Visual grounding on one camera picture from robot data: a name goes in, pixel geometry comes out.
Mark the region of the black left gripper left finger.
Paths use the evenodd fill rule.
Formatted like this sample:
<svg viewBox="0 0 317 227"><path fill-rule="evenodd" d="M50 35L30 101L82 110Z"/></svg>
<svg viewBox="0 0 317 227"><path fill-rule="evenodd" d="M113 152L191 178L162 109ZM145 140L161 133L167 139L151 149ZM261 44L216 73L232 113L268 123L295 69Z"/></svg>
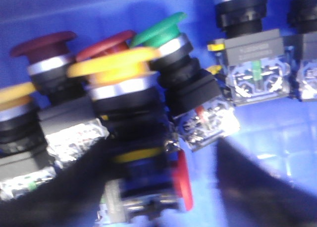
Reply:
<svg viewBox="0 0 317 227"><path fill-rule="evenodd" d="M2 227L92 227L104 185L115 174L119 142L98 140L53 180L0 205Z"/></svg>

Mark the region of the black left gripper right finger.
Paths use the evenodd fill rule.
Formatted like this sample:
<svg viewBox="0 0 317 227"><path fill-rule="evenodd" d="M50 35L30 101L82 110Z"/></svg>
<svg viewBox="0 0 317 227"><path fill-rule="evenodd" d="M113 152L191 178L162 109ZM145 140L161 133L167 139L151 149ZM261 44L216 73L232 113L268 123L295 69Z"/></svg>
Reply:
<svg viewBox="0 0 317 227"><path fill-rule="evenodd" d="M216 177L230 227L315 227L317 198L271 176L225 139L216 144Z"/></svg>

